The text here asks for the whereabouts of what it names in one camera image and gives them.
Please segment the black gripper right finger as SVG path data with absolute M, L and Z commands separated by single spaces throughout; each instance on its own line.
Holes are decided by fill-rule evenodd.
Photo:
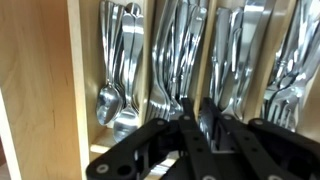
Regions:
M 320 180 L 320 144 L 260 118 L 242 123 L 205 97 L 200 127 L 229 179 Z

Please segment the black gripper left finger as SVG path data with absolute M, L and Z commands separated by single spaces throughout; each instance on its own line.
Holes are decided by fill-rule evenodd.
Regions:
M 85 171 L 87 180 L 144 179 L 173 151 L 179 158 L 165 179 L 220 180 L 191 101 L 184 98 L 182 106 L 178 119 L 154 118 L 93 160 Z

